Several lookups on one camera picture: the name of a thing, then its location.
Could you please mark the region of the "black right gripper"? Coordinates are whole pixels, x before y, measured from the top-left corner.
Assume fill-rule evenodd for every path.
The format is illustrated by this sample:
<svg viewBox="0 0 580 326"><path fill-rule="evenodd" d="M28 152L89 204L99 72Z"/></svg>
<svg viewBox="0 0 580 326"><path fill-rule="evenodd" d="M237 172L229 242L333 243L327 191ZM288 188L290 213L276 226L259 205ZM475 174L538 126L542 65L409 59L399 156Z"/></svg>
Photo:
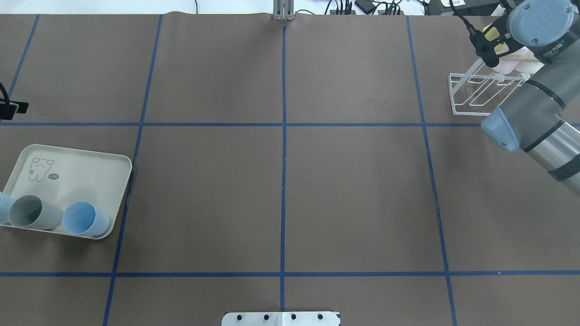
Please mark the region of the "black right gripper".
<svg viewBox="0 0 580 326"><path fill-rule="evenodd" d="M469 39L477 56L489 68L496 67L500 58L515 52L515 42L506 27L489 27L483 32L470 27Z"/></svg>

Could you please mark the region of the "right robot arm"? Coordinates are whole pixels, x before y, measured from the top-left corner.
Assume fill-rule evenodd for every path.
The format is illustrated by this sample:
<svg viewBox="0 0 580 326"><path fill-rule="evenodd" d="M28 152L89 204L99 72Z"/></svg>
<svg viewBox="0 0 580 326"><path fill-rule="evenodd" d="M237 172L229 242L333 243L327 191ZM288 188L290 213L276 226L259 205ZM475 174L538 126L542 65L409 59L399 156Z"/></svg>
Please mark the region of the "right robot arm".
<svg viewBox="0 0 580 326"><path fill-rule="evenodd" d="M464 19L476 54L489 67L503 54L529 49L543 66L481 122L482 131L508 153L527 153L555 180L579 194L579 131L561 112L579 97L579 14L569 0L522 0L506 10L487 39Z"/></svg>

